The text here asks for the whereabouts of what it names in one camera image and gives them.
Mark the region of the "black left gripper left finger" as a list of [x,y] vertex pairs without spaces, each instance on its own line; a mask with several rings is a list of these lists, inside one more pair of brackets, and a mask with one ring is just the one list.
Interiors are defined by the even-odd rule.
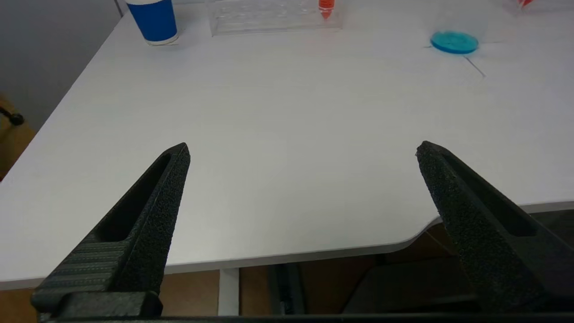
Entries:
[[191,157],[185,143],[152,163],[37,286],[39,317],[157,317]]

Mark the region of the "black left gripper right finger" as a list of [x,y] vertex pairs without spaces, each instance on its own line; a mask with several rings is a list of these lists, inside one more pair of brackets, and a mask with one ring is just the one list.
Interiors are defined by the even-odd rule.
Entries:
[[416,157],[482,308],[572,314],[573,248],[446,148],[424,141]]

